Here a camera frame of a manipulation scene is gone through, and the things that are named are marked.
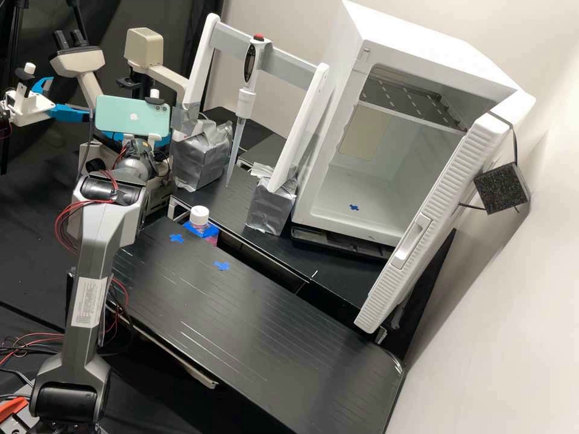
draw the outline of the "pipette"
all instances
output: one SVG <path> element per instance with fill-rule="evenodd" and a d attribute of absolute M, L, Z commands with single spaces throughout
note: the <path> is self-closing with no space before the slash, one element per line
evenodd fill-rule
<path fill-rule="evenodd" d="M 258 70 L 260 70 L 262 54 L 270 42 L 269 39 L 264 38 L 263 35 L 258 33 L 250 39 L 247 53 L 245 53 L 245 62 L 243 65 L 243 79 L 245 84 L 239 90 L 237 99 L 237 110 L 235 111 L 237 115 L 237 126 L 235 127 L 231 155 L 229 156 L 229 166 L 227 166 L 226 187 L 229 185 L 229 180 L 233 173 L 233 166 L 235 166 L 237 160 L 245 120 L 252 115 L 256 95 L 255 83 L 258 80 Z"/>

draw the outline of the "smartphone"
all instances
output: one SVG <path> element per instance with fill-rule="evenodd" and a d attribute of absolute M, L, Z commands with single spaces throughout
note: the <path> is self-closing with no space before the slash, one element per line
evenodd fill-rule
<path fill-rule="evenodd" d="M 149 104 L 144 99 L 100 95 L 96 98 L 95 126 L 101 131 L 148 136 L 169 134 L 168 104 Z"/>

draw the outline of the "fridge door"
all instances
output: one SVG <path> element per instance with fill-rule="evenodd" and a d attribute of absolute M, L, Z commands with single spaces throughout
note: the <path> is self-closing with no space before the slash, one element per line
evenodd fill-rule
<path fill-rule="evenodd" d="M 518 90 L 492 112 L 516 126 L 534 102 L 532 96 Z M 485 113 L 463 136 L 370 290 L 354 320 L 358 327 L 373 333 L 411 292 L 463 211 L 458 203 L 472 190 L 469 187 L 474 176 L 480 173 L 508 130 L 508 125 Z"/>

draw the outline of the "mini fridge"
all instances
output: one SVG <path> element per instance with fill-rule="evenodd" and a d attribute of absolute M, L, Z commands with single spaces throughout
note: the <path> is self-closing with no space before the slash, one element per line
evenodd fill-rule
<path fill-rule="evenodd" d="M 292 222 L 396 247 L 355 324 L 408 295 L 469 201 L 472 179 L 534 104 L 468 43 L 340 3 L 320 103 L 292 163 Z M 287 156 L 278 167 L 287 167 Z"/>

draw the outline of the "orange object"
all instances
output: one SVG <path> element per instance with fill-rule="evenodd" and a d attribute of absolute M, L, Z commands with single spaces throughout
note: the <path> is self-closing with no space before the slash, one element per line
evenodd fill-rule
<path fill-rule="evenodd" d="M 18 413 L 24 407 L 28 405 L 28 401 L 25 397 L 14 398 L 8 401 L 6 404 L 0 406 L 0 423 L 4 422 L 10 415 Z"/>

